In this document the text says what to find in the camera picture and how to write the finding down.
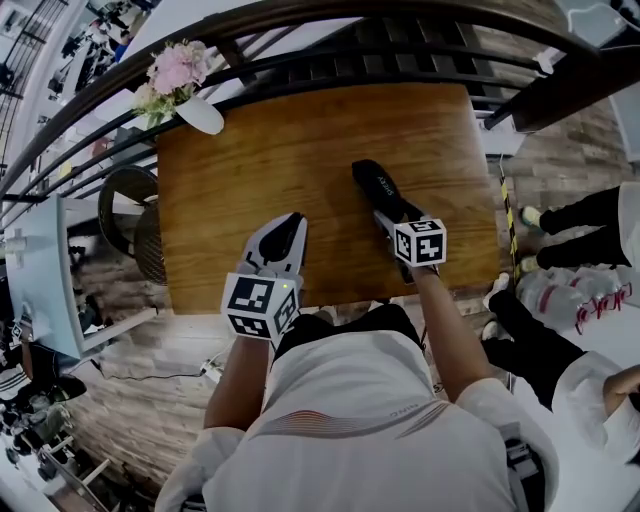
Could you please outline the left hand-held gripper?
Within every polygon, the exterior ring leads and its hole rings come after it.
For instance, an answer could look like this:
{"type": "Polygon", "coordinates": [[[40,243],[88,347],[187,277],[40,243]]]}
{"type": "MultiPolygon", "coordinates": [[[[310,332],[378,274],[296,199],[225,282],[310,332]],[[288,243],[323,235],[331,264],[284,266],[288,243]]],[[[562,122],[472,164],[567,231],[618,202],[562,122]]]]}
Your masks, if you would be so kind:
{"type": "Polygon", "coordinates": [[[293,212],[250,236],[236,270],[227,274],[221,301],[234,334],[279,346],[300,309],[307,231],[306,217],[293,212]]]}

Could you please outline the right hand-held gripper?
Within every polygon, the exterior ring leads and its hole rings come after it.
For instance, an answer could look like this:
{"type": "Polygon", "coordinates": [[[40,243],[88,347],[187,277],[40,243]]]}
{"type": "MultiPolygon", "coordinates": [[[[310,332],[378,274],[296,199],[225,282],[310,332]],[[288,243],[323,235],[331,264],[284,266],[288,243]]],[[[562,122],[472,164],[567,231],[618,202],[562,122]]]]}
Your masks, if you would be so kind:
{"type": "Polygon", "coordinates": [[[411,270],[430,267],[438,271],[438,266],[447,259],[447,230],[440,219],[426,218],[416,205],[402,198],[400,200],[402,220],[411,222],[394,224],[381,211],[373,211],[374,221],[386,238],[392,238],[393,252],[400,268],[403,281],[413,284],[411,270]]]}

